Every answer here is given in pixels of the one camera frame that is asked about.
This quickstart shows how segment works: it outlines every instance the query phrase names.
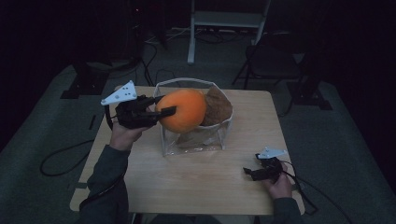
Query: hand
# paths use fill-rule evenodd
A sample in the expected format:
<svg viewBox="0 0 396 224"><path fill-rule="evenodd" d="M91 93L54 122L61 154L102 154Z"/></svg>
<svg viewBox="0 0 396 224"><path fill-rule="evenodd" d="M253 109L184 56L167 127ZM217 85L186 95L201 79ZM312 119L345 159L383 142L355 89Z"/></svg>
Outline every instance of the hand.
<svg viewBox="0 0 396 224"><path fill-rule="evenodd" d="M113 119L113 132L111 134L110 146L116 150L131 150L132 145L142 136L142 132L151 127L127 129L119 124L117 118Z"/></svg>
<svg viewBox="0 0 396 224"><path fill-rule="evenodd" d="M283 162L282 168L283 171L288 171L288 167ZM262 183L273 199L291 198L291 183L285 173L282 172L275 183L270 179L263 180Z"/></svg>

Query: chair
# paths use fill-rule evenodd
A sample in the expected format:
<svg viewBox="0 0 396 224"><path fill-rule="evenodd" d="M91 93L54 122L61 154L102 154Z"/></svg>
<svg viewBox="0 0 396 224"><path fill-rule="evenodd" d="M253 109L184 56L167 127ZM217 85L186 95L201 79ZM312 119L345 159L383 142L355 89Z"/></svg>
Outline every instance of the chair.
<svg viewBox="0 0 396 224"><path fill-rule="evenodd" d="M287 110L279 114L281 117L286 116L291 110L293 100L299 94L304 76L294 55L312 52L315 43L313 36L308 34L288 32L263 34L256 45L247 47L247 60L233 80L233 84L237 79L244 78L245 90L250 79L275 79L274 85L283 79L297 79Z"/></svg>

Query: orange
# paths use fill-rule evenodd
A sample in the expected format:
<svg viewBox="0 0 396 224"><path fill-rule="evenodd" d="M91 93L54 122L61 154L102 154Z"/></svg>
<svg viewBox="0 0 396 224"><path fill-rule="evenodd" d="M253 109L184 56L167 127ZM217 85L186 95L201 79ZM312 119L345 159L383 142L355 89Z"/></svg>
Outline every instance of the orange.
<svg viewBox="0 0 396 224"><path fill-rule="evenodd" d="M199 126L205 117L205 94L196 89L180 89L166 94L155 106L156 111L176 106L176 113L160 119L161 125L174 133L187 133Z"/></svg>

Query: person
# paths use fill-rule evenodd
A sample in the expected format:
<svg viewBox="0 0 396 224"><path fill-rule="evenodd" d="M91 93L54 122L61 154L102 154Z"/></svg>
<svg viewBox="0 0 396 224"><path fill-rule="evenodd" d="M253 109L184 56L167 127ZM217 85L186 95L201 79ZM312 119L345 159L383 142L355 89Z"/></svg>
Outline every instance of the person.
<svg viewBox="0 0 396 224"><path fill-rule="evenodd" d="M128 157L134 142L140 138L143 131L149 128L131 130L119 125L116 119L113 120L110 143L105 146L95 164L93 174L88 179L90 194L88 199L80 205L79 219L76 223L124 224L128 222L128 194L123 174L128 166ZM274 199L274 224L303 223L297 202L291 198L291 183L285 174L281 174L275 183L270 180L263 180L262 183ZM172 223L198 223L199 220L201 223L219 223L210 216L196 220L181 217L176 217L179 221L172 219ZM154 218L152 223L155 222L163 223Z"/></svg>

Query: gray carpet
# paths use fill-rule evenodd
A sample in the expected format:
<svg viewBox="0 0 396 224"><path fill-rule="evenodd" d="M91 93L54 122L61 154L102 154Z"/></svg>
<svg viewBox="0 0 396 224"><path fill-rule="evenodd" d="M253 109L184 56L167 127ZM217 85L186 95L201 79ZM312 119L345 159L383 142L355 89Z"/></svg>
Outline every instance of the gray carpet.
<svg viewBox="0 0 396 224"><path fill-rule="evenodd" d="M197 42L195 65L187 65L189 39L169 40L169 50L155 44L158 52L149 66L151 77L158 81L173 76L196 77L213 81L223 89L241 89L242 81L234 86L231 82L252 38L218 45ZM148 62L153 54L154 48L146 46L145 61ZM106 68L101 64L93 65ZM100 100L116 86L130 79L137 85L147 85L142 66L139 66L136 73L111 73L101 96L61 100L75 75L73 69L67 67L52 80L30 117L0 154L0 223L73 223L78 214L69 209L69 202L83 164L66 175L47 177L39 172L40 162L56 149L93 139L104 114ZM285 82L273 87L270 82L257 80L252 81L249 88L270 91L278 112L286 108L290 98ZM321 83L319 90L332 110L295 105L285 118L280 118L297 174L325 192L353 223L396 223L396 197L336 88ZM96 119L91 126L93 116ZM88 143L54 157L45 169L58 173L71 167L91 145ZM306 223L347 223L334 205L314 188L304 184L304 192L319 209L313 216L304 215Z"/></svg>

